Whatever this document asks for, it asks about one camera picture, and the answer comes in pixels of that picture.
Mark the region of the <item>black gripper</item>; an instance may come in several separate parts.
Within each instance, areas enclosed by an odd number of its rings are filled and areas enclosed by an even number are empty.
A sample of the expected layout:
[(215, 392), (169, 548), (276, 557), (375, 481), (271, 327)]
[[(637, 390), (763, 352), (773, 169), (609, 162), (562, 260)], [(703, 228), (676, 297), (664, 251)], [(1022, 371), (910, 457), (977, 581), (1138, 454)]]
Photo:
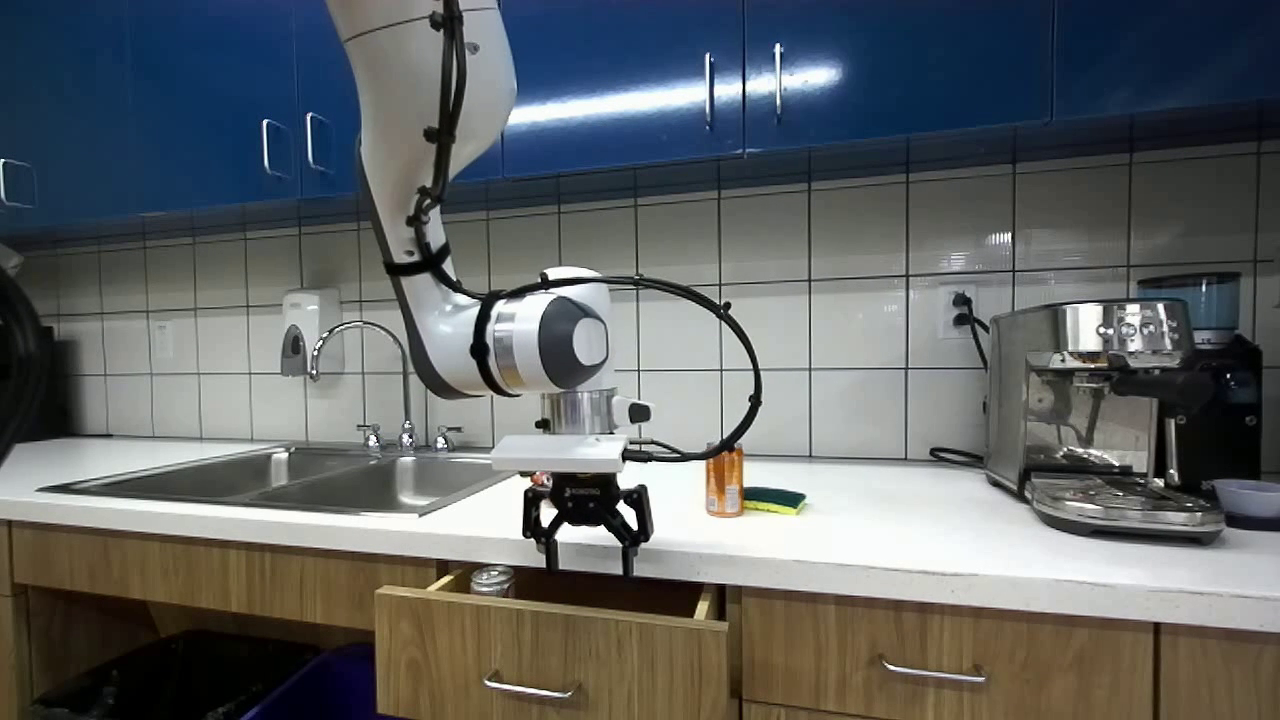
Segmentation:
[(544, 568), (558, 568), (554, 531), (609, 528), (620, 541), (620, 578), (632, 578), (640, 545), (653, 541), (649, 489), (620, 489), (612, 477), (551, 477), (525, 489), (525, 536), (535, 541)]

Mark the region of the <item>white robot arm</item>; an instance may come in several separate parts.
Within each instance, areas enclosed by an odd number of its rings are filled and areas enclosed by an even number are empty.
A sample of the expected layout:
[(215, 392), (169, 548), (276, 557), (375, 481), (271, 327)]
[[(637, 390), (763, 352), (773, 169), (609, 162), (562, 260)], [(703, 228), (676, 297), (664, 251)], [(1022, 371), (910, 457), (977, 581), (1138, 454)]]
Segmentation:
[(375, 211), (410, 367), (440, 400), (544, 400), (535, 431), (498, 438), (490, 464), (530, 477), (525, 536), (558, 566), (558, 528), (605, 528), (620, 568), (653, 541), (649, 489), (624, 489), (612, 294), (593, 268), (544, 268), (525, 288), (469, 288), (449, 233), (452, 179), (509, 129), (514, 62), (498, 0), (326, 0), (361, 112)]

